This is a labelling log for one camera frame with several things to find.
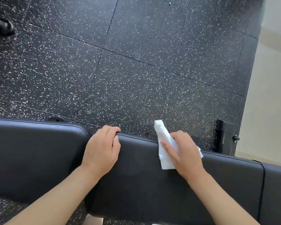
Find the forearm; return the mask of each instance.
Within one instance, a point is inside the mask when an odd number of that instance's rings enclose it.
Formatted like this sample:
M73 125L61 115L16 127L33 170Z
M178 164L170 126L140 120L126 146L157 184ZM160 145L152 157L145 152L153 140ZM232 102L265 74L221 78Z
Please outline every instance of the forearm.
M64 225L98 178L87 179L87 170L79 167L64 181L43 195L6 225Z
M215 224L259 224L208 173L188 183L210 213Z

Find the left hand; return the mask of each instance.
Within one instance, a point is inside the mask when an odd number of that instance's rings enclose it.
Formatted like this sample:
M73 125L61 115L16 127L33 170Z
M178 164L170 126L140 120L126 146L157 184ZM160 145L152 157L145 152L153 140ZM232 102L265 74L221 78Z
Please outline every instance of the left hand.
M86 145L81 167L87 169L87 173L97 181L107 174L118 160L121 145L115 135L120 131L119 127L105 125Z

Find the right hand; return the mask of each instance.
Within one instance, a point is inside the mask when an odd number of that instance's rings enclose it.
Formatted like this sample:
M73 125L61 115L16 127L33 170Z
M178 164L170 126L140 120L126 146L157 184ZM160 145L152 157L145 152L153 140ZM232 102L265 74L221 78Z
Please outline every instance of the right hand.
M169 154L178 173L190 184L197 177L206 173L198 147L187 132L180 130L172 132L170 135L178 145L178 153L169 143L161 141L161 144Z

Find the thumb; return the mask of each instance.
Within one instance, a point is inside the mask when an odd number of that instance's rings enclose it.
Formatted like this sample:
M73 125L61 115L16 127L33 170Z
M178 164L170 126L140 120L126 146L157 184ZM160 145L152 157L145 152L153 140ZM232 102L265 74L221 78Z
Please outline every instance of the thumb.
M120 148L121 148L121 145L119 142L119 137L115 136L112 141L112 158L115 159L116 161L118 160Z
M165 148L165 150L167 151L167 153L169 154L172 162L178 162L179 161L179 155L178 153L173 149L173 147L171 146L171 144L169 144L166 141L161 141L160 142L161 145Z

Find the white paper towel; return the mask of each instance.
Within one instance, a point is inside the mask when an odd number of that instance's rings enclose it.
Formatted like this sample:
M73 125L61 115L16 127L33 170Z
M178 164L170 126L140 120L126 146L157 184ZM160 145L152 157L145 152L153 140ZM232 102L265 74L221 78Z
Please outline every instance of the white paper towel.
M161 169L162 170L175 169L175 166L172 163L170 156L168 155L167 151L165 151L165 149L163 148L163 146L160 143L161 141L164 140L164 141L170 143L171 146L173 147L173 149L176 152L178 152L178 145L177 145L175 139L171 137L171 135L165 128L165 125L163 124L162 120L155 120L154 128L155 128L155 131L156 131L157 137L158 137L158 145L159 145L158 154L159 154L159 159L160 159L160 163L161 163ZM199 150L200 156L202 158L203 155L202 155L201 149L199 147L198 147L198 150Z

